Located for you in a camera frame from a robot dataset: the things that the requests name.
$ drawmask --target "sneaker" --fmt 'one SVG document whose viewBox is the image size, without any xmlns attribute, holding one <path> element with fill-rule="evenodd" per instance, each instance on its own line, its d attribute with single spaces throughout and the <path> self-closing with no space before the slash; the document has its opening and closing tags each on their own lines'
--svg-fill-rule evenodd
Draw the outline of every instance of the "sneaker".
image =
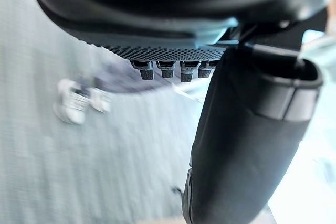
<svg viewBox="0 0 336 224">
<path fill-rule="evenodd" d="M 90 105 L 94 109 L 100 112 L 110 112 L 111 93 L 97 88 L 91 88 L 90 93 L 91 93 Z"/>
<path fill-rule="evenodd" d="M 90 90 L 87 85 L 69 79 L 62 79 L 57 84 L 58 101 L 54 104 L 54 112 L 67 123 L 82 124 L 90 101 Z"/>
</svg>

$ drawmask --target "black rubber grip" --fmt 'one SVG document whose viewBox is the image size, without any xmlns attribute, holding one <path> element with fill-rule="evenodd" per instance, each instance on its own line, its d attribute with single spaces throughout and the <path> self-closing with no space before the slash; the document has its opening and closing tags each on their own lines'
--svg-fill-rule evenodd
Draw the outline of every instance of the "black rubber grip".
<svg viewBox="0 0 336 224">
<path fill-rule="evenodd" d="M 173 78 L 174 70 L 161 70 L 163 78 Z"/>
<path fill-rule="evenodd" d="M 142 80 L 154 80 L 153 70 L 140 70 Z"/>
<path fill-rule="evenodd" d="M 208 78 L 210 76 L 211 70 L 198 69 L 199 78 Z"/>
<path fill-rule="evenodd" d="M 181 73 L 181 82 L 191 82 L 193 79 L 192 73 Z"/>
</svg>

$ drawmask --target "textured black surface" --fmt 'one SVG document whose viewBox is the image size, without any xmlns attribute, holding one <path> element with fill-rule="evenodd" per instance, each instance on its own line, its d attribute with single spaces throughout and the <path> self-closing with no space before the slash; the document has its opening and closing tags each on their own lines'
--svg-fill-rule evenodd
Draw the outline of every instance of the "textured black surface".
<svg viewBox="0 0 336 224">
<path fill-rule="evenodd" d="M 106 47 L 116 55 L 129 60 L 219 60 L 223 48 L 171 49 L 151 47 Z"/>
<path fill-rule="evenodd" d="M 163 78 L 173 78 L 174 70 L 161 70 L 161 74 Z"/>
<path fill-rule="evenodd" d="M 211 70 L 198 70 L 198 77 L 199 78 L 208 78 L 210 76 Z"/>
<path fill-rule="evenodd" d="M 192 73 L 181 73 L 181 82 L 191 82 L 193 79 Z"/>
<path fill-rule="evenodd" d="M 140 70 L 142 80 L 153 80 L 154 72 L 153 70 Z"/>
</svg>

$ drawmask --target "black tube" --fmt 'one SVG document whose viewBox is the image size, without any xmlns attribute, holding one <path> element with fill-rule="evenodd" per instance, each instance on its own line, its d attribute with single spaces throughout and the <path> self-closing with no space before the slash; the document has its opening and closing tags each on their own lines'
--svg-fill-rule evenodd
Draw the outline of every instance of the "black tube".
<svg viewBox="0 0 336 224">
<path fill-rule="evenodd" d="M 186 220 L 248 224 L 265 206 L 298 148 L 322 85 L 318 68 L 304 62 L 298 73 L 295 58 L 226 51 L 192 148 Z"/>
</svg>

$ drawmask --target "tiled floor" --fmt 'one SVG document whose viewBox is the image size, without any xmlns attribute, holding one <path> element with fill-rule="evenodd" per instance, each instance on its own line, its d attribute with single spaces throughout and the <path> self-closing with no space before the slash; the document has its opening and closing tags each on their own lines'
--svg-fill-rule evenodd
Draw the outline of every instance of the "tiled floor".
<svg viewBox="0 0 336 224">
<path fill-rule="evenodd" d="M 181 214 L 202 105 L 171 88 L 120 94 L 82 126 L 56 84 L 113 56 L 60 30 L 35 0 L 0 0 L 0 223 L 133 223 Z"/>
</svg>

